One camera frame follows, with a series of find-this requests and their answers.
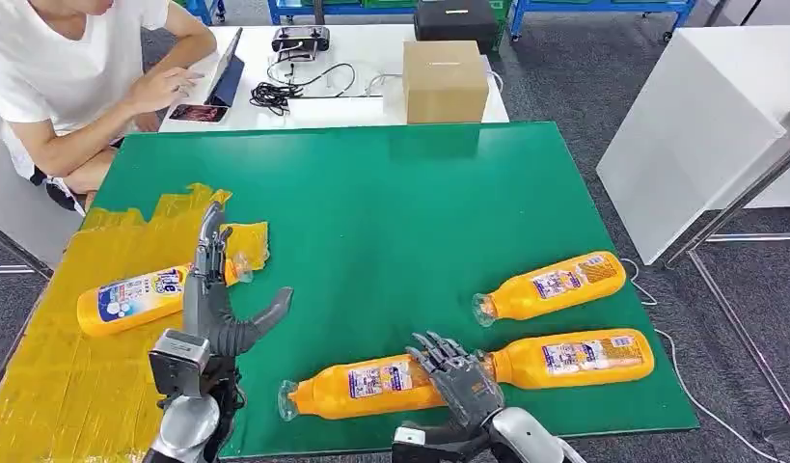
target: yellow cloth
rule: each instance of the yellow cloth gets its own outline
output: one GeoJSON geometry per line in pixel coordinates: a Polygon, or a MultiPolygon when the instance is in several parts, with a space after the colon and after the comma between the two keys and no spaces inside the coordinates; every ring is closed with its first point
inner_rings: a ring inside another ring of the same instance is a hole
{"type": "MultiPolygon", "coordinates": [[[[190,261],[204,211],[230,192],[193,184],[162,195],[149,222],[139,210],[93,208],[35,310],[0,386],[0,462],[141,461],[161,411],[148,351],[181,313],[117,335],[89,338],[76,299],[90,288],[190,261]]],[[[234,225],[228,254],[266,259],[266,223],[234,225]]]]}

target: white t-shirt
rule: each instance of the white t-shirt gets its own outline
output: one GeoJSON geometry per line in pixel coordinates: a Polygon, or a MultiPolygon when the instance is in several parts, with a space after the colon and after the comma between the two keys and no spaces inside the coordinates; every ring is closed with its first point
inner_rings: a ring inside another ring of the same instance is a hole
{"type": "MultiPolygon", "coordinates": [[[[169,1],[115,0],[105,14],[88,15],[82,39],[72,41],[27,0],[0,0],[0,116],[50,119],[58,135],[96,120],[142,76],[141,28],[164,27],[169,1]]],[[[34,163],[6,123],[1,136],[16,171],[30,178],[34,163]]]]}

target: gray robotic hand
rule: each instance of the gray robotic hand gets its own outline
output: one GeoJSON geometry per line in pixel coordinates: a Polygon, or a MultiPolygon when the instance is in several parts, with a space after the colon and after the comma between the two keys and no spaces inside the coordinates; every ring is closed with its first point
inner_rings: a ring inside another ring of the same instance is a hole
{"type": "Polygon", "coordinates": [[[292,288],[282,287],[263,311],[235,318],[224,280],[232,229],[221,230],[223,224],[223,207],[214,202],[204,215],[184,285],[182,331],[165,331],[150,351],[156,389],[166,397],[159,403],[165,413],[146,463],[218,461],[235,412],[247,403],[235,357],[253,347],[289,307],[292,288]]]}
{"type": "Polygon", "coordinates": [[[449,406],[450,420],[440,427],[409,422],[399,427],[394,463],[465,462],[486,449],[501,463],[585,463],[530,413],[505,408],[503,391],[482,366],[481,352],[470,354],[432,332],[414,337],[424,351],[406,347],[406,352],[428,373],[449,406]]]}

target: man's arm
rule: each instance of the man's arm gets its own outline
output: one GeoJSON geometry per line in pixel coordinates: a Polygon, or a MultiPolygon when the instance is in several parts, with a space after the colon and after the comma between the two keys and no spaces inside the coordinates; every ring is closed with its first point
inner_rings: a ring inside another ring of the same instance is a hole
{"type": "Polygon", "coordinates": [[[170,68],[187,68],[216,49],[216,39],[198,19],[175,2],[170,2],[164,28],[176,36],[176,45],[145,78],[170,68]]]}
{"type": "Polygon", "coordinates": [[[186,69],[172,68],[140,80],[105,114],[68,135],[58,136],[51,120],[9,125],[37,167],[49,176],[66,177],[107,148],[134,116],[158,111],[187,96],[184,89],[195,85],[191,79],[198,77],[186,69]]]}

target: floor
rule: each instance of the floor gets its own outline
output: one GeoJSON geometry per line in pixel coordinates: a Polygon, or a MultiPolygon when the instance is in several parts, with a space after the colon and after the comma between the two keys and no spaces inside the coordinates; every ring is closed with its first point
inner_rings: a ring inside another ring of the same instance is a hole
{"type": "MultiPolygon", "coordinates": [[[[227,2],[228,24],[268,23],[260,0],[227,2]]],[[[691,24],[703,23],[705,8],[700,1],[691,24]]],[[[327,17],[328,23],[408,20],[327,17]]],[[[663,14],[535,14],[524,20],[523,38],[504,41],[499,56],[491,60],[504,77],[504,101],[512,120],[558,123],[623,257],[636,253],[594,169],[664,50],[661,36],[670,22],[663,14]]],[[[146,61],[155,61],[169,46],[165,35],[146,34],[146,61]]],[[[790,209],[746,213],[730,228],[790,231],[790,209]]],[[[705,245],[701,254],[790,394],[790,243],[705,245]]],[[[10,261],[0,249],[0,263],[10,261]]],[[[772,447],[753,434],[786,423],[786,417],[693,266],[684,259],[673,271],[644,268],[640,283],[660,302],[648,310],[654,325],[678,342],[678,362],[693,394],[757,447],[790,462],[790,441],[772,447]]],[[[0,277],[0,365],[41,288],[36,276],[0,277]]],[[[767,461],[700,413],[699,420],[701,428],[690,432],[574,439],[572,445],[588,462],[767,461]]],[[[260,461],[384,462],[389,455],[260,461]]]]}

